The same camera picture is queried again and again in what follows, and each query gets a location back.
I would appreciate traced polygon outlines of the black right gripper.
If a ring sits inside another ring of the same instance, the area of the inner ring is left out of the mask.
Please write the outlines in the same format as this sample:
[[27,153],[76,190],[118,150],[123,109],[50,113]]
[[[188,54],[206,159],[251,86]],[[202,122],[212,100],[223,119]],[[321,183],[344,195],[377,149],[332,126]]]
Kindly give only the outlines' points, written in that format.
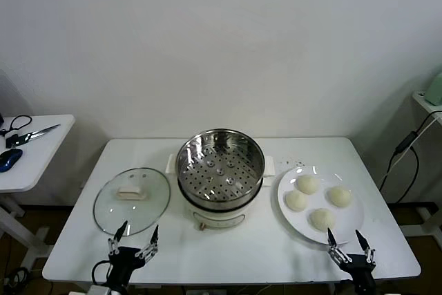
[[353,274],[356,272],[369,272],[371,273],[376,264],[374,260],[375,249],[371,248],[367,239],[362,235],[359,230],[355,230],[356,237],[364,251],[364,255],[360,254],[345,254],[338,247],[336,239],[330,228],[327,229],[327,241],[328,241],[328,254],[331,259],[336,263],[340,264],[340,269],[348,274]]

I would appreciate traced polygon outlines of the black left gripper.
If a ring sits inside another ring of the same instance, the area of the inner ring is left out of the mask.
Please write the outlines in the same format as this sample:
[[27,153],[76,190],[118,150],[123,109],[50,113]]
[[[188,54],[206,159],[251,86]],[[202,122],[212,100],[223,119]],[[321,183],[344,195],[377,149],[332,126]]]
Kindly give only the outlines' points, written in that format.
[[125,220],[114,236],[108,239],[108,259],[111,271],[130,271],[145,266],[145,261],[152,259],[158,252],[158,230],[156,225],[150,242],[141,249],[134,247],[119,247],[119,242],[126,231],[128,221]]

